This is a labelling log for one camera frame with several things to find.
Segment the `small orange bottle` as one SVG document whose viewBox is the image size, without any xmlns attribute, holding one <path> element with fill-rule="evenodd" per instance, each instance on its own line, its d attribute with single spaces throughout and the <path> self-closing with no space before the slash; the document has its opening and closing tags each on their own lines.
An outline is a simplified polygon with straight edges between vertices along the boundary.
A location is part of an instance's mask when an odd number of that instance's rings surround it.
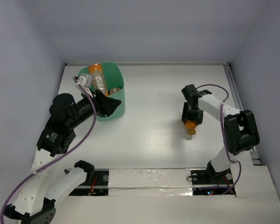
<svg viewBox="0 0 280 224">
<path fill-rule="evenodd" d="M 117 92 L 120 92 L 122 90 L 122 88 L 120 87 L 116 87 L 116 88 L 112 88 L 110 91 L 109 91 L 109 95 L 113 95 Z"/>
<path fill-rule="evenodd" d="M 195 135 L 196 134 L 196 122 L 187 120 L 185 123 L 185 128 L 188 131 L 188 135 Z"/>
</svg>

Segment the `orange label clear bottle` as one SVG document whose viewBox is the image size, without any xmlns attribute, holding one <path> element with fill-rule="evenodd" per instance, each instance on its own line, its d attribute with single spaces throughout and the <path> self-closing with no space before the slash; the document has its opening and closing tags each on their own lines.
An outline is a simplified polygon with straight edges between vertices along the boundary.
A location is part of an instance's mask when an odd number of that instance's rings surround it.
<svg viewBox="0 0 280 224">
<path fill-rule="evenodd" d="M 93 64 L 88 67 L 89 74 L 93 77 L 92 85 L 95 90 L 100 90 L 105 96 L 108 96 L 108 88 L 103 74 L 101 64 Z"/>
</svg>

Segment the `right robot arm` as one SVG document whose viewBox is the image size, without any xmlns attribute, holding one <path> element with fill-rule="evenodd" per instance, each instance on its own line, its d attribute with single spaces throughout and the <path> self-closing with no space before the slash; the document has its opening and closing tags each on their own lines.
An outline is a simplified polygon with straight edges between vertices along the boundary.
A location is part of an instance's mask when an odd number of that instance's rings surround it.
<svg viewBox="0 0 280 224">
<path fill-rule="evenodd" d="M 204 174 L 198 177 L 216 183 L 227 174 L 231 165 L 245 151 L 259 144 L 260 137 L 252 111 L 241 111 L 225 104 L 208 90 L 198 90 L 193 84 L 182 89 L 185 98 L 181 121 L 190 135 L 203 122 L 208 113 L 220 122 L 224 146 L 218 155 L 208 162 Z"/>
</svg>

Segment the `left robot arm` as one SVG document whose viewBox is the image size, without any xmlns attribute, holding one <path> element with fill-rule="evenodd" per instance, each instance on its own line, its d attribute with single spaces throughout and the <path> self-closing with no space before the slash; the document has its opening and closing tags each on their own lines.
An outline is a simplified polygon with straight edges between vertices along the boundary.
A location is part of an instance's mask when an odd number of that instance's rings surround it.
<svg viewBox="0 0 280 224">
<path fill-rule="evenodd" d="M 50 181 L 55 164 L 76 150 L 92 132 L 97 117 L 109 117 L 121 105 L 121 100 L 105 96 L 100 90 L 81 90 L 83 98 L 75 102 L 69 93 L 52 101 L 50 118 L 36 144 L 30 174 L 8 196 L 0 212 L 4 218 L 22 224 L 49 224 L 56 208 L 80 184 L 95 181 L 92 164 L 79 160 L 55 186 Z"/>
</svg>

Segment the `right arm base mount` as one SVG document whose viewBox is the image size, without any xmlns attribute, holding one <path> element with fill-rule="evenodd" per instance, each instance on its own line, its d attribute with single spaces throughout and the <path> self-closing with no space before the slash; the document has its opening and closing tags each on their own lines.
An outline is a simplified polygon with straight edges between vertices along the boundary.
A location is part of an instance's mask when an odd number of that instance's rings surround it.
<svg viewBox="0 0 280 224">
<path fill-rule="evenodd" d="M 222 195 L 234 184 L 230 169 L 213 178 L 206 169 L 194 169 L 186 180 L 191 182 L 194 196 Z"/>
</svg>

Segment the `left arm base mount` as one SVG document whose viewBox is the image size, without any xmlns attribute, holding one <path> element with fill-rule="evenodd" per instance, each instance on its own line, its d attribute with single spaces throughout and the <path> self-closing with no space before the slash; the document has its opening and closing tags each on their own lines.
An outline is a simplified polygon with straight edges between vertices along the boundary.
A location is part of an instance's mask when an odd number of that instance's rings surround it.
<svg viewBox="0 0 280 224">
<path fill-rule="evenodd" d="M 91 183 L 84 182 L 76 187 L 70 196 L 108 196 L 109 170 L 95 170 Z"/>
</svg>

